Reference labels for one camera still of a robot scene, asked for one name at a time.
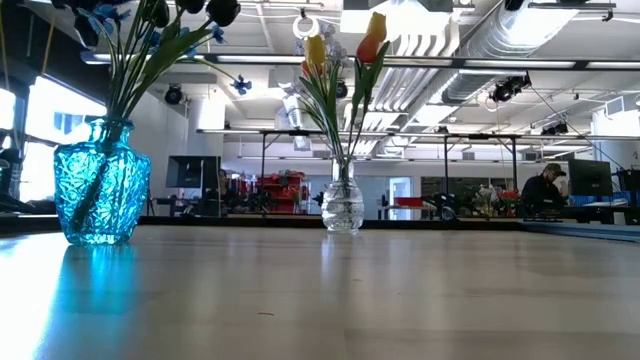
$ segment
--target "blue glass vase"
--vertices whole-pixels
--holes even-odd
[[[86,117],[88,141],[54,153],[55,202],[62,231],[76,245],[129,240],[149,189],[151,162],[128,144],[133,124]]]

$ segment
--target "orange tulip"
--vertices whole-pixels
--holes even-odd
[[[306,61],[306,60],[304,60],[304,61],[300,64],[300,67],[302,68],[302,74],[303,74],[305,77],[309,78],[309,77],[311,77],[311,75],[313,75],[313,72],[312,72],[312,71],[311,71],[311,69],[309,68],[309,64],[307,63],[307,61]],[[317,73],[318,75],[322,75],[322,66],[315,65],[315,67],[316,67],[316,73]]]
[[[363,64],[371,64],[376,61],[376,56],[378,55],[378,38],[375,34],[369,34],[362,39],[360,45],[358,45],[358,50],[356,50],[356,57]]]

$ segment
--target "window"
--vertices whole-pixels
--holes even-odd
[[[13,106],[16,96],[7,90],[0,89],[0,129],[13,129]]]
[[[80,141],[73,133],[83,124],[85,115],[104,115],[101,104],[43,77],[31,87],[26,132],[41,139],[67,144]]]
[[[88,128],[83,125],[84,116],[105,113],[106,109],[101,104],[56,82],[38,77],[29,95],[26,133],[60,144],[86,140]],[[20,177],[21,201],[53,197],[54,150],[37,142],[25,144]]]
[[[20,175],[20,201],[53,200],[53,147],[27,142]]]

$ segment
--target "spotlight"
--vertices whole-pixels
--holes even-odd
[[[561,135],[569,132],[569,127],[566,122],[560,122],[556,125],[549,126],[547,128],[542,129],[540,135]]]
[[[169,105],[178,105],[182,100],[182,90],[180,84],[170,84],[169,90],[164,94],[164,101]]]
[[[556,134],[566,134],[569,132],[569,128],[567,127],[566,122],[561,122],[556,125]]]
[[[507,81],[503,83],[497,83],[496,88],[489,95],[489,98],[493,102],[507,102],[514,96],[520,94],[522,89],[531,86],[531,78],[529,73],[525,76],[511,76],[507,78]]]
[[[344,99],[347,97],[347,94],[349,93],[349,88],[347,88],[347,85],[344,83],[344,80],[340,79],[338,80],[338,88],[336,91],[336,98],[338,99]]]

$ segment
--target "wooden table surface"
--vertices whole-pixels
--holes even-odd
[[[524,232],[140,227],[0,239],[0,359],[640,358],[640,247]]]

